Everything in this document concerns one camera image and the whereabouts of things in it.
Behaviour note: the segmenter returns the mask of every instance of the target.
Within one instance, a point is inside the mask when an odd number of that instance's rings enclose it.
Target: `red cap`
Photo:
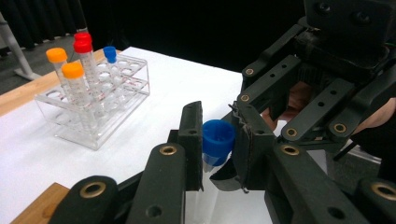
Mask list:
[[[92,37],[89,33],[76,33],[75,40],[86,40],[92,42]]]
[[[88,53],[92,50],[91,42],[84,40],[75,41],[73,47],[77,53]]]

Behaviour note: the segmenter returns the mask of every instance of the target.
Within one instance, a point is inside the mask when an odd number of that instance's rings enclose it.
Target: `test tube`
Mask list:
[[[126,101],[124,90],[122,87],[122,82],[124,81],[124,79],[120,73],[120,68],[117,63],[116,48],[112,46],[107,46],[103,48],[103,52],[107,59],[107,69],[110,72],[113,85],[116,87],[114,92],[120,105],[124,105]]]
[[[72,96],[70,92],[70,87],[67,79],[64,77],[64,73],[62,72],[62,66],[67,63],[66,51],[62,48],[53,48],[47,50],[46,54],[48,60],[53,64],[56,76],[61,82],[61,87],[64,90],[64,95],[66,96],[67,100],[71,101]]]
[[[62,71],[72,92],[73,98],[70,103],[78,106],[81,110],[78,115],[82,128],[86,133],[93,133],[97,127],[97,121],[93,112],[89,109],[91,97],[85,86],[84,69],[80,63],[66,63],[62,66]]]
[[[73,44],[75,52],[79,55],[85,78],[96,102],[103,99],[99,77],[96,74],[96,62],[93,58],[92,42],[88,40],[77,40]]]
[[[204,191],[196,194],[193,223],[209,224],[213,217],[219,190],[210,181],[212,176],[226,162],[233,148],[235,130],[221,119],[212,119],[203,125],[203,186]]]

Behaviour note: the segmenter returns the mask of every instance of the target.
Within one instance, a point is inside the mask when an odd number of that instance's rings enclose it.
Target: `test tube rack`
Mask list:
[[[96,72],[101,79],[103,97],[100,101],[85,106],[68,102],[64,90],[58,85],[38,94],[35,101],[56,137],[74,142],[84,147],[98,150],[102,144],[149,96],[148,63],[119,54],[116,66],[122,76],[116,87],[109,77],[106,59],[97,63]],[[92,113],[97,125],[90,130],[81,125],[81,115]]]

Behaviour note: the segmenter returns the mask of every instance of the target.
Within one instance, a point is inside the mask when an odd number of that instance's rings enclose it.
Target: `person's hand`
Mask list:
[[[279,117],[279,119],[289,121],[297,116],[300,111],[309,104],[311,99],[312,88],[303,83],[298,82],[290,89],[289,107]],[[386,123],[394,114],[396,110],[396,98],[390,98],[386,104],[374,112],[372,116],[362,122],[355,130],[358,133],[367,128],[375,128]],[[262,118],[270,126],[272,130],[276,128],[277,120],[271,120],[269,110],[262,112]]]

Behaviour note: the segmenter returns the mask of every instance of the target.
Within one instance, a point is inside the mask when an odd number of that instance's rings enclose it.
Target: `blue test tube cap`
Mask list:
[[[109,63],[115,63],[117,60],[117,52],[116,48],[113,46],[107,46],[103,48],[103,52],[105,53],[105,57]]]
[[[212,119],[203,126],[203,160],[209,165],[220,166],[233,149],[235,130],[233,125],[221,119]]]

